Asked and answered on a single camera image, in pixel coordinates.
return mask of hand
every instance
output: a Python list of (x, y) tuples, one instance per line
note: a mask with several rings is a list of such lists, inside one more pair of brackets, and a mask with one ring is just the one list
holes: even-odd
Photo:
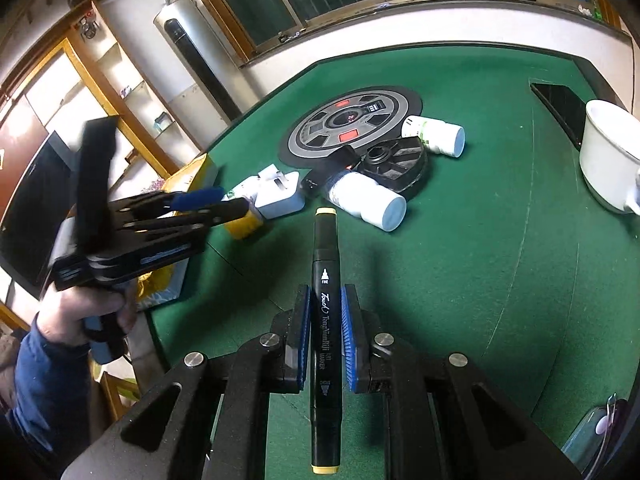
[(58, 292), (52, 284), (42, 300), (38, 329), (49, 342), (80, 346), (88, 342), (82, 331), (85, 317), (117, 312), (118, 324), (124, 333), (129, 333), (137, 319), (136, 293), (135, 281), (125, 294), (84, 286)]

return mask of green surface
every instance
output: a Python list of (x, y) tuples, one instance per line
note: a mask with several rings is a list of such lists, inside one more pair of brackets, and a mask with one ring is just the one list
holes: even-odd
[[(211, 155), (228, 188), (274, 162), (286, 169), (277, 145), (298, 117), (373, 85), (412, 88), (422, 115), (463, 125), (465, 152), (432, 157), (430, 179), (396, 231), (338, 212), (342, 279), (356, 283), (388, 332), (434, 356), (468, 355), (562, 445), (589, 409), (630, 391), (640, 356), (640, 226), (592, 198), (578, 152), (532, 80), (594, 97), (572, 61), (521, 50), (438, 46), (337, 59), (264, 102)], [(180, 301), (151, 315), (169, 362), (233, 351), (291, 308), (297, 284), (309, 281), (321, 203), (241, 242), (212, 230)], [(344, 399), (342, 476), (382, 478), (379, 400)], [(268, 478), (308, 470), (307, 417), (306, 394), (272, 396)]]

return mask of television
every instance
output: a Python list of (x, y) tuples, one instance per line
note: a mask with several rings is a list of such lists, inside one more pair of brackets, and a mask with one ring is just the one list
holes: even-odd
[(0, 224), (0, 267), (35, 298), (71, 206), (74, 154), (53, 132), (25, 170)]

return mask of silver bolt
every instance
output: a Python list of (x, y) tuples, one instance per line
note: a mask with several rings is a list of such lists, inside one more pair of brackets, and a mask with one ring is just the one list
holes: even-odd
[(280, 342), (280, 336), (278, 334), (267, 332), (266, 334), (262, 334), (260, 336), (260, 344), (265, 348), (271, 348), (272, 346), (276, 346), (279, 342)]
[(452, 365), (457, 366), (458, 368), (462, 368), (466, 366), (466, 364), (469, 362), (469, 359), (467, 359), (466, 355), (464, 354), (451, 354), (449, 356), (449, 362)]
[(381, 332), (379, 334), (376, 334), (375, 338), (373, 338), (373, 341), (375, 341), (376, 344), (380, 346), (389, 346), (394, 343), (394, 337), (386, 332)]
[(184, 364), (189, 368), (195, 368), (204, 362), (204, 355), (200, 352), (191, 352), (184, 357)]

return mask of black marker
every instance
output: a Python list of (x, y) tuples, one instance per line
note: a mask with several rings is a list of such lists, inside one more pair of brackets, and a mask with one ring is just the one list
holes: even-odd
[(316, 211), (311, 289), (311, 466), (333, 474), (340, 466), (342, 314), (338, 231), (329, 207)]

